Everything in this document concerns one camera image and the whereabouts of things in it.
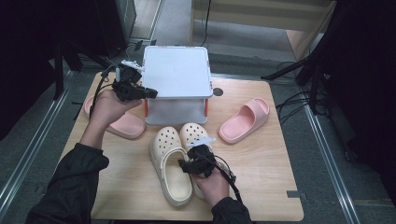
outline shoe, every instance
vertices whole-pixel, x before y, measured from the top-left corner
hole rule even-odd
[[[189,151],[192,148],[192,147],[187,147],[187,144],[192,143],[196,139],[206,138],[206,137],[209,137],[207,131],[204,129],[204,127],[196,123],[186,123],[180,129],[181,145],[184,148],[186,148],[187,151]],[[206,145],[209,147],[209,150],[213,153],[213,149],[210,143],[206,143]],[[194,188],[195,195],[198,198],[204,199],[205,198],[204,194],[199,189],[198,185],[195,183],[194,180],[192,180],[192,186]]]
[[[270,107],[261,98],[247,101],[234,116],[219,128],[220,137],[231,144],[246,138],[268,120]]]
[[[188,160],[186,150],[173,127],[162,128],[151,142],[149,154],[160,179],[165,199],[173,206],[187,203],[192,195],[190,176],[183,173],[178,160]]]
[[[92,102],[93,96],[88,98],[84,102],[83,106],[85,116],[88,119],[90,118],[90,109]],[[110,124],[110,126],[107,128],[110,133],[114,133],[115,135],[130,140],[138,137],[143,131],[145,131],[145,129],[146,124],[143,122],[143,120],[129,112],[126,112],[119,120]]]

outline hand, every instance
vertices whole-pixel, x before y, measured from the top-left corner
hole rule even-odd
[[[191,177],[195,180],[206,201],[212,207],[221,199],[230,196],[230,185],[217,168],[207,178],[202,178],[198,175],[191,175]]]
[[[79,142],[88,147],[102,148],[103,136],[108,126],[120,119],[125,112],[141,104],[141,100],[122,102],[114,91],[101,92]]]

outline wooden tabletop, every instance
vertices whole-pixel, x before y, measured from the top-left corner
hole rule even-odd
[[[100,76],[96,76],[87,97],[94,94],[99,79]],[[224,93],[209,99],[208,122],[203,126],[210,136],[218,138],[212,144],[215,154],[226,160],[236,175],[235,185],[240,190],[252,220],[303,219],[303,208],[296,192],[269,84],[264,81],[212,78],[212,85],[213,89],[220,88]],[[239,143],[227,144],[218,135],[219,127],[254,97],[267,101],[270,106],[269,119]],[[142,105],[130,112],[144,120]],[[87,123],[81,110],[62,157],[79,141]],[[165,200],[160,180],[149,157],[149,143],[161,128],[147,126],[135,140],[126,140],[106,132],[103,150],[104,155],[109,157],[110,164],[100,172],[92,218],[212,220],[210,206],[195,195],[181,207],[174,207]],[[288,197],[288,191],[291,195],[297,193],[297,197]]]

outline white plastic box lid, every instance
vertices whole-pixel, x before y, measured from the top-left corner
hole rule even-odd
[[[212,96],[207,50],[202,47],[148,46],[142,84],[158,92],[157,99],[205,99]]]

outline person's left hand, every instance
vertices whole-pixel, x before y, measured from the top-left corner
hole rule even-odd
[[[142,100],[122,102],[113,90],[102,91],[97,97],[90,122],[107,128],[122,117],[125,112],[141,104]]]

